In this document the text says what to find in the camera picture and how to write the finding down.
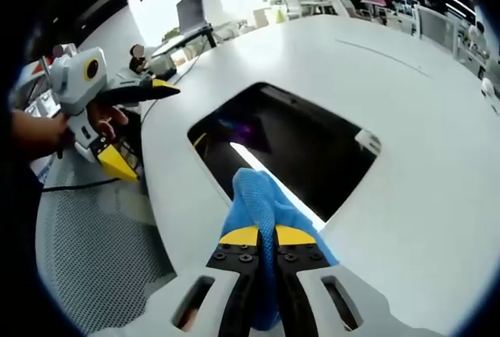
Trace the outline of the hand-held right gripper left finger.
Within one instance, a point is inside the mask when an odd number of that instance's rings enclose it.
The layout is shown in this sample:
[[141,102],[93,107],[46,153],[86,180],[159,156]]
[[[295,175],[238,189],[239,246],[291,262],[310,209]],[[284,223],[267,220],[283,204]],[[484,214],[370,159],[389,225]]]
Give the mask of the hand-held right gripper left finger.
[[249,336],[261,285],[261,236],[248,226],[225,234],[205,266],[177,275],[146,317],[147,336]]

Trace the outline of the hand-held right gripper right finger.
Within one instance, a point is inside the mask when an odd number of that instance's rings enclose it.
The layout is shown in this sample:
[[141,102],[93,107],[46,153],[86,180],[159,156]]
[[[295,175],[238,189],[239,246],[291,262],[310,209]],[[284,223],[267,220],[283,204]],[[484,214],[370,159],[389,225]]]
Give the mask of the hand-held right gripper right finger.
[[277,302],[286,332],[392,332],[393,317],[380,294],[339,265],[329,265],[307,232],[274,230]]

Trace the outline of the person's left hand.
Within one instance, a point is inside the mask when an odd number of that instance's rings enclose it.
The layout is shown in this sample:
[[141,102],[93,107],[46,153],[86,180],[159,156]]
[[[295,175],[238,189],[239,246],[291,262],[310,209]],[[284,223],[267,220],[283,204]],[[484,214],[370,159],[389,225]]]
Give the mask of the person's left hand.
[[[96,102],[91,103],[87,107],[87,116],[92,127],[109,139],[116,137],[115,128],[112,123],[120,126],[128,124],[126,115],[115,106],[104,106]],[[55,119],[55,133],[57,138],[67,137],[69,134],[70,117],[65,113],[59,114]]]

